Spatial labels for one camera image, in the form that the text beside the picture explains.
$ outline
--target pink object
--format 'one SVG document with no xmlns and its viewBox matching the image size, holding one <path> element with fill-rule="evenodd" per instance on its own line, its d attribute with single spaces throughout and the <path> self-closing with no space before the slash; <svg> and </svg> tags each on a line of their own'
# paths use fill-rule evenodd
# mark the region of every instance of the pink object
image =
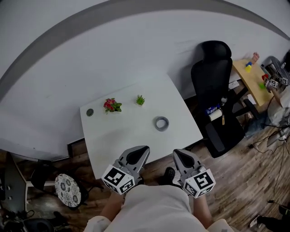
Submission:
<svg viewBox="0 0 290 232">
<path fill-rule="evenodd" d="M 258 53 L 253 53 L 253 57 L 251 59 L 252 64 L 254 65 L 259 58 L 260 58 L 260 56 Z"/>
</svg>

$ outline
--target white cylinder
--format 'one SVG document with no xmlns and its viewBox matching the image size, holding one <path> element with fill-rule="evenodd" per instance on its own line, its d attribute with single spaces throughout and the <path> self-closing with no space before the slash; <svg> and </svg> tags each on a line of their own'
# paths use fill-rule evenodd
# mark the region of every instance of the white cylinder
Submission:
<svg viewBox="0 0 290 232">
<path fill-rule="evenodd" d="M 217 109 L 215 112 L 211 113 L 209 116 L 210 121 L 213 121 L 222 116 L 222 111 Z"/>
</svg>

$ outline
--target curved gray stripe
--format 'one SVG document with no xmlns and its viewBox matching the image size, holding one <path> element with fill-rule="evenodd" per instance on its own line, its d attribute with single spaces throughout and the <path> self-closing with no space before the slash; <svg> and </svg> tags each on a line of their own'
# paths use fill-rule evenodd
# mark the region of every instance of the curved gray stripe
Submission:
<svg viewBox="0 0 290 232">
<path fill-rule="evenodd" d="M 266 27 L 285 39 L 290 39 L 264 18 L 223 0 L 109 0 L 68 17 L 31 43 L 0 79 L 0 101 L 29 68 L 69 39 L 116 19 L 162 10 L 201 10 L 231 15 Z"/>
</svg>

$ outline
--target black office chair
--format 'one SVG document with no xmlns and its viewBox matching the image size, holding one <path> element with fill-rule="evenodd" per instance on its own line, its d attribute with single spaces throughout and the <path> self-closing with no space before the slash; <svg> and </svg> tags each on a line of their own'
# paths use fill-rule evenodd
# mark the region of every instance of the black office chair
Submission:
<svg viewBox="0 0 290 232">
<path fill-rule="evenodd" d="M 241 95 L 230 97 L 228 84 L 232 69 L 230 48 L 222 41 L 207 41 L 201 44 L 203 49 L 203 60 L 193 65 L 191 78 L 198 98 L 198 113 L 195 116 L 196 123 L 205 138 L 205 145 L 212 157 L 219 157 L 237 145 L 245 136 L 243 127 L 236 116 L 251 111 L 258 118 L 259 113 L 251 102 L 246 99 L 246 108 L 233 113 L 233 105 L 240 99 Z M 222 117 L 209 120 L 205 110 L 221 104 L 221 99 L 227 102 L 221 107 L 225 119 L 222 125 Z"/>
<path fill-rule="evenodd" d="M 47 190 L 44 189 L 45 182 L 49 179 L 49 177 L 55 178 L 58 174 L 66 174 L 67 176 L 71 177 L 76 182 L 77 186 L 79 187 L 80 193 L 81 193 L 80 203 L 77 206 L 75 206 L 75 207 L 68 206 L 71 210 L 75 210 L 80 205 L 86 205 L 85 201 L 88 199 L 89 192 L 94 187 L 100 188 L 100 189 L 104 189 L 100 184 L 90 183 L 90 182 L 87 182 L 87 181 L 85 181 L 83 179 L 78 179 L 74 175 L 74 172 L 78 168 L 79 167 L 77 167 L 75 169 L 72 169 L 72 170 L 62 170 L 62 169 L 58 169 L 58 168 L 54 167 L 52 165 L 52 163 L 49 162 L 49 161 L 39 161 L 38 166 L 33 171 L 32 175 L 30 177 L 31 184 L 35 188 L 37 188 L 37 189 L 39 189 L 39 190 L 41 190 L 41 191 L 43 191 L 43 192 L 45 192 L 47 194 L 53 195 L 55 197 L 58 197 L 58 195 L 55 193 L 55 190 L 50 192 L 50 191 L 47 191 Z M 91 186 L 91 188 L 89 190 L 86 190 L 86 188 L 80 182 L 89 184 Z"/>
</svg>

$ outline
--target blue jeans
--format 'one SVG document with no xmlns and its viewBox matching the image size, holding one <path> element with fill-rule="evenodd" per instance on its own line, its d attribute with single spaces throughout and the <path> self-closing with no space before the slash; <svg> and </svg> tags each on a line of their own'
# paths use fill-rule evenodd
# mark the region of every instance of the blue jeans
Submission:
<svg viewBox="0 0 290 232">
<path fill-rule="evenodd" d="M 267 111 L 263 111 L 262 113 L 260 113 L 259 119 L 252 118 L 248 121 L 248 123 L 244 127 L 245 135 L 251 136 L 251 135 L 254 135 L 255 133 L 263 130 L 266 127 L 266 125 L 264 125 L 264 124 L 272 125 L 272 123 L 268 117 Z"/>
</svg>

